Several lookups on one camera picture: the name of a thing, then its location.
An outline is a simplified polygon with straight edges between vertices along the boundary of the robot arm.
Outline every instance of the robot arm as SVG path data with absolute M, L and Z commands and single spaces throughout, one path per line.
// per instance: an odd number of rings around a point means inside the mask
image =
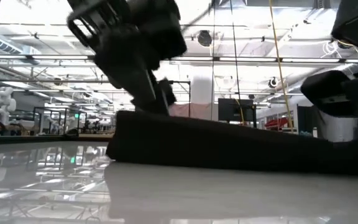
M 136 107 L 169 115 L 176 99 L 168 80 L 153 74 L 160 61 L 177 57 L 187 47 L 174 0 L 69 0 L 68 27 L 95 51 L 94 62 L 113 86 L 134 97 Z M 78 27 L 81 21 L 90 36 Z
M 11 99 L 9 106 L 6 108 L 9 112 L 13 112 L 16 110 L 16 100 Z

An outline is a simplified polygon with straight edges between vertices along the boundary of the monitor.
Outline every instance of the monitor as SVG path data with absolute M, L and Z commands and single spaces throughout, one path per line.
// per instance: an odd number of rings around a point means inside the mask
M 241 110 L 244 121 L 254 121 L 253 100 L 239 100 L 237 102 L 235 99 L 218 99 L 218 120 L 220 121 L 242 121 Z

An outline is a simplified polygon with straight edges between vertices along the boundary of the wall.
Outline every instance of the wall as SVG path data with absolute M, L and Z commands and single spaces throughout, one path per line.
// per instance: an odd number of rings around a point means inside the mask
M 218 104 L 190 104 L 192 118 L 218 121 Z M 189 104 L 177 104 L 170 107 L 171 116 L 189 117 Z
M 17 110 L 32 111 L 35 106 L 44 106 L 44 99 L 37 96 L 15 92 L 13 98 L 16 100 Z

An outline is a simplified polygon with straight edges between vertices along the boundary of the ceiling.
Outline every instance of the ceiling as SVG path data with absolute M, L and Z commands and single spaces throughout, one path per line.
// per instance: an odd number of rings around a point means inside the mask
M 209 0 L 177 0 L 181 12 L 181 24 L 185 27 L 199 16 L 209 4 Z M 167 77 L 175 81 L 190 81 L 195 74 L 214 73 L 216 99 L 231 97 L 219 92 L 239 89 L 246 92 L 276 92 L 280 88 L 267 86 L 272 77 L 280 77 L 276 63 L 239 63 L 235 60 L 213 63 L 212 57 L 276 57 L 272 19 L 268 1 L 233 0 L 232 7 L 225 4 L 189 26 L 183 33 L 188 51 L 188 60 L 162 62 L 155 72 L 158 79 Z M 313 1 L 274 1 L 273 16 L 280 57 L 286 58 L 358 58 L 358 49 L 341 49 L 336 42 L 330 43 L 331 28 L 336 17 L 339 1 L 331 1 L 331 8 L 313 9 Z M 0 39 L 18 49 L 23 54 L 40 55 L 93 55 L 93 51 L 83 47 L 66 27 L 66 18 L 71 8 L 66 0 L 1 0 Z M 201 30 L 208 30 L 214 37 L 210 47 L 198 43 Z M 195 62 L 194 57 L 208 57 L 204 62 Z M 0 60 L 0 78 L 53 80 L 86 80 L 87 82 L 107 82 L 101 70 L 87 60 L 42 60 L 31 65 L 20 60 Z M 282 76 L 287 86 L 304 79 L 322 69 L 321 66 L 284 63 Z M 28 83 L 31 89 L 42 90 L 111 90 L 109 83 Z M 179 103 L 188 101 L 188 85 L 174 84 Z M 46 96 L 57 93 L 44 92 Z M 120 108 L 133 109 L 131 97 L 126 93 L 112 92 L 104 96 L 109 102 L 118 103 Z M 76 101 L 84 99 L 82 93 L 65 94 Z M 264 96 L 257 100 L 266 100 Z

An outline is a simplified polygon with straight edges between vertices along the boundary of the metal frame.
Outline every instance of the metal frame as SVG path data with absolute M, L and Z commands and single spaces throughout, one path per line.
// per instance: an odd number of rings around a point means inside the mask
M 85 121 L 86 121 L 86 120 L 88 119 L 88 114 L 87 114 L 87 112 L 84 112 L 84 111 L 81 111 L 81 110 L 69 109 L 69 108 L 64 108 L 64 109 L 65 109 L 65 111 L 64 111 L 65 117 L 64 117 L 64 120 L 63 120 L 63 123 L 64 123 L 64 124 L 63 124 L 63 133 L 62 133 L 62 134 L 65 134 L 65 133 L 66 133 L 65 130 L 66 130 L 66 119 L 67 119 L 67 115 L 70 114 L 70 113 L 72 113 L 72 112 L 78 113 L 77 129 L 80 130 L 80 115 L 81 115 L 81 114 L 85 114 Z M 33 121 L 34 121 L 34 123 L 35 123 L 35 114 L 36 114 L 37 110 L 50 111 L 50 116 L 51 116 L 51 117 L 52 117 L 52 112 L 57 112 L 57 113 L 59 113 L 59 121 L 58 121 L 58 123 L 60 124 L 60 122 L 62 121 L 62 111 L 54 110 L 54 109 L 52 109 L 52 108 L 46 108 L 46 107 L 42 107 L 42 106 L 36 106 L 36 107 L 34 107 L 34 109 L 33 109 Z M 39 114 L 40 114 L 39 128 L 41 128 L 40 123 L 41 123 L 41 120 L 42 120 L 44 114 L 42 114 L 42 113 L 39 113 Z M 52 124 L 51 124 L 51 122 L 49 121 L 48 134 L 51 134 L 51 133 L 50 133 L 50 128 L 51 128 L 51 126 L 52 126 Z

